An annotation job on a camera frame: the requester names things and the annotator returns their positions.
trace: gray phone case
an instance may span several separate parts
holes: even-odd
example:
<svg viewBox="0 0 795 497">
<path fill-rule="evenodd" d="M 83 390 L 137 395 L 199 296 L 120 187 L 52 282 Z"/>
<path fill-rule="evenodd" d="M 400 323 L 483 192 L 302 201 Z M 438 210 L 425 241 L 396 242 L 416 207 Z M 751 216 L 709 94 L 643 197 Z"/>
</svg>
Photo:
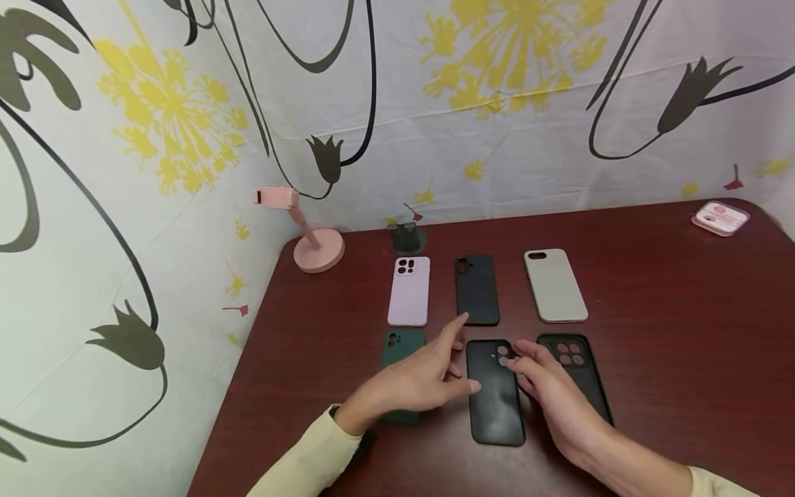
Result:
<svg viewBox="0 0 795 497">
<path fill-rule="evenodd" d="M 561 249 L 528 250 L 525 267 L 542 321 L 581 323 L 588 318 L 588 308 L 566 252 Z"/>
</svg>

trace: sleeve cuff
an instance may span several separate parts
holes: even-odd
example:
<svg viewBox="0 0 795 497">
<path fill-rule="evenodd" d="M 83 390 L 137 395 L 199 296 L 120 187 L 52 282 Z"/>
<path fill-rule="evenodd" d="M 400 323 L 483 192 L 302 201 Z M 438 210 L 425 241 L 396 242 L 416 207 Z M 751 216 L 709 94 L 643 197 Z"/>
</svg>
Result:
<svg viewBox="0 0 795 497">
<path fill-rule="evenodd" d="M 332 404 L 332 406 L 326 410 L 328 416 L 323 416 L 323 419 L 326 420 L 325 422 L 328 423 L 329 431 L 331 433 L 334 433 L 335 437 L 338 437 L 340 440 L 351 441 L 358 444 L 359 442 L 362 441 L 361 436 L 354 437 L 353 435 L 347 433 L 344 429 L 340 428 L 339 425 L 337 425 L 337 421 L 335 421 L 334 415 L 337 413 L 337 409 L 339 409 L 339 406 L 340 404 Z"/>
<path fill-rule="evenodd" d="M 701 468 L 688 466 L 693 478 L 693 490 L 690 497 L 758 497 L 755 493 L 734 483 L 713 475 Z"/>
</svg>

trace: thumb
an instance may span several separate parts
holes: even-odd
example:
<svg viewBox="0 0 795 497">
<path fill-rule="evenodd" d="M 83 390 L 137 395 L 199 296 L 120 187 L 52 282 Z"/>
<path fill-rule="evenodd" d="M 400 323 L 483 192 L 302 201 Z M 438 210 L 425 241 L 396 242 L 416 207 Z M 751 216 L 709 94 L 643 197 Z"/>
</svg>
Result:
<svg viewBox="0 0 795 497">
<path fill-rule="evenodd" d="M 508 364 L 506 364 L 506 366 L 514 373 L 526 376 L 533 384 L 538 384 L 549 374 L 542 365 L 535 362 L 530 357 L 508 359 Z"/>
<path fill-rule="evenodd" d="M 454 398 L 466 397 L 480 391 L 480 382 L 474 379 L 455 379 L 451 382 L 443 382 L 444 403 L 448 403 Z"/>
</svg>

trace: forearm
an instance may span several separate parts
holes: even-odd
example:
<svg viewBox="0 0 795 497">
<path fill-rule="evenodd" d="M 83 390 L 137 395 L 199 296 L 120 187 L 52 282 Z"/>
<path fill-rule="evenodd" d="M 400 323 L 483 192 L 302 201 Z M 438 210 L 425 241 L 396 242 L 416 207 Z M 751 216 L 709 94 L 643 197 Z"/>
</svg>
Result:
<svg viewBox="0 0 795 497">
<path fill-rule="evenodd" d="M 612 432 L 585 458 L 583 469 L 621 497 L 689 497 L 693 481 L 682 464 Z"/>
<path fill-rule="evenodd" d="M 582 466 L 621 497 L 756 497 L 703 469 L 668 460 L 615 431 L 589 451 Z"/>
<path fill-rule="evenodd" d="M 316 497 L 342 474 L 361 439 L 346 433 L 326 410 L 248 497 Z"/>
</svg>

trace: wooden table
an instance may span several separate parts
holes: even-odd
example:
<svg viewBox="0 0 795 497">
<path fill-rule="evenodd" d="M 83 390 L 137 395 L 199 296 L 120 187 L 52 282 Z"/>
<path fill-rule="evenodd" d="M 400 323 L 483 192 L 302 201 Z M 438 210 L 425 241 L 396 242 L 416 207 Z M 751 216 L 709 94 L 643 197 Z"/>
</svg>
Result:
<svg viewBox="0 0 795 497">
<path fill-rule="evenodd" d="M 795 245 L 760 208 L 732 238 L 690 223 L 703 201 L 424 226 L 432 340 L 456 314 L 454 261 L 491 254 L 502 320 L 467 339 L 582 332 L 615 424 L 662 454 L 768 497 L 795 490 Z M 301 273 L 281 253 L 189 497 L 243 497 L 333 402 L 378 370 L 395 254 L 347 233 L 342 262 Z M 562 248 L 582 324 L 538 319 L 522 254 Z M 465 358 L 456 363 L 465 370 Z M 526 398 L 527 442 L 476 444 L 466 399 L 419 426 L 379 424 L 370 455 L 328 495 L 609 495 L 555 449 Z"/>
</svg>

